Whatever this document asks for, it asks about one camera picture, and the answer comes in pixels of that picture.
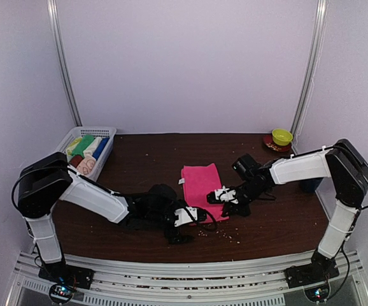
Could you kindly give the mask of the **pink towel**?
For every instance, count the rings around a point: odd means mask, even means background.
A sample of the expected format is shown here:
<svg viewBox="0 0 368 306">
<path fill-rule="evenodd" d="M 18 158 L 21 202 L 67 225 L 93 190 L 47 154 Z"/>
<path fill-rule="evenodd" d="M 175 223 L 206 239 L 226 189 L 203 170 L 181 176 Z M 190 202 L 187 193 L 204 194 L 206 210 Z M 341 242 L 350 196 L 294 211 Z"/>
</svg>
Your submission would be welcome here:
<svg viewBox="0 0 368 306">
<path fill-rule="evenodd" d="M 222 217 L 223 205 L 207 202 L 207 195 L 222 187 L 215 163 L 208 166 L 184 166 L 179 184 L 183 187 L 184 198 L 189 206 L 206 209 L 217 222 L 229 219 Z"/>
</svg>

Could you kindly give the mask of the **orange bunny pattern towel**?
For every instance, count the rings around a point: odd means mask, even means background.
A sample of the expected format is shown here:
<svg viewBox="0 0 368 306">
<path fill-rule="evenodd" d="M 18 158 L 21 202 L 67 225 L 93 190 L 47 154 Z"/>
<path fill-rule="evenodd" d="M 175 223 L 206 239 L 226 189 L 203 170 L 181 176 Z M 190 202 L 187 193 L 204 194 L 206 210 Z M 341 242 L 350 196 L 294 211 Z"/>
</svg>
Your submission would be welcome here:
<svg viewBox="0 0 368 306">
<path fill-rule="evenodd" d="M 76 169 L 82 175 L 89 175 L 95 165 L 96 159 L 94 159 L 92 156 L 87 156 L 78 164 Z"/>
</svg>

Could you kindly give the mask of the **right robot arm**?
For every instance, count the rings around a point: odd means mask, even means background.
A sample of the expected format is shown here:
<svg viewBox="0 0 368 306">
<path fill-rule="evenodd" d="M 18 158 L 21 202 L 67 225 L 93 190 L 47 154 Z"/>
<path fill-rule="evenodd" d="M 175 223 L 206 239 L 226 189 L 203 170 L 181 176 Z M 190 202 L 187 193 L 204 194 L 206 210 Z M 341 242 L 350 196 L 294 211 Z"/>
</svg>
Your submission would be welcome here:
<svg viewBox="0 0 368 306">
<path fill-rule="evenodd" d="M 306 272 L 311 281 L 322 280 L 331 271 L 335 256 L 349 239 L 364 208 L 368 163 L 362 155 L 349 140 L 340 139 L 332 146 L 281 157 L 265 164 L 245 154 L 232 167 L 242 183 L 236 187 L 222 186 L 206 197 L 208 203 L 223 206 L 224 216 L 248 216 L 250 204 L 276 186 L 329 181 L 335 192 L 335 207 Z"/>
</svg>

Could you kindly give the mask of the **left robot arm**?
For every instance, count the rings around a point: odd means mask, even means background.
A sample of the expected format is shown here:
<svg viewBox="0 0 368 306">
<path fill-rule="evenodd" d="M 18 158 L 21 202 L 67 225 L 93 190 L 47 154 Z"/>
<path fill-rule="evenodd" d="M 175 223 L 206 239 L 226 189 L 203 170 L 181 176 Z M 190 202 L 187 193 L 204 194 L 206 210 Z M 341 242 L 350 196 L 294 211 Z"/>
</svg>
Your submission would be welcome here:
<svg viewBox="0 0 368 306">
<path fill-rule="evenodd" d="M 78 205 L 124 228 L 161 229 L 170 244 L 190 242 L 193 238 L 182 235 L 180 228 L 199 226 L 211 216 L 206 209 L 178 199 L 165 184 L 134 194 L 108 189 L 71 166 L 63 153 L 55 152 L 20 172 L 11 190 L 11 202 L 25 219 L 38 247 L 43 271 L 58 283 L 72 276 L 52 218 L 58 201 Z"/>
</svg>

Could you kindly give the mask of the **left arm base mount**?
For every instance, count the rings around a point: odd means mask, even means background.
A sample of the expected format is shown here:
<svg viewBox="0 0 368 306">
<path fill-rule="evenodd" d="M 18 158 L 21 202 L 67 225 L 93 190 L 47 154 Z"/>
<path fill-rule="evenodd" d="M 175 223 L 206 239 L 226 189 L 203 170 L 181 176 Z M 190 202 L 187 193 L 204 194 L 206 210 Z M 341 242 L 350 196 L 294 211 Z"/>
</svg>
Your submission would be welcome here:
<svg viewBox="0 0 368 306">
<path fill-rule="evenodd" d="M 78 266 L 46 266 L 40 268 L 38 277 L 71 288 L 90 289 L 94 271 Z"/>
</svg>

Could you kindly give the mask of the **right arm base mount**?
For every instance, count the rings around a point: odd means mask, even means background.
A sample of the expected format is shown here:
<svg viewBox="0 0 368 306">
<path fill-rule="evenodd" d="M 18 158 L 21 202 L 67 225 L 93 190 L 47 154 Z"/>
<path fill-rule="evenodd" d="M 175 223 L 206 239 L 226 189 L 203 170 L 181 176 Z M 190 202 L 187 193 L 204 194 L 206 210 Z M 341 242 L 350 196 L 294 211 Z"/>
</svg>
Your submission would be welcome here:
<svg viewBox="0 0 368 306">
<path fill-rule="evenodd" d="M 339 270 L 336 266 L 323 270 L 320 265 L 306 264 L 292 266 L 285 270 L 285 278 L 290 289 L 308 286 L 317 282 L 325 282 L 327 279 L 338 277 Z"/>
</svg>

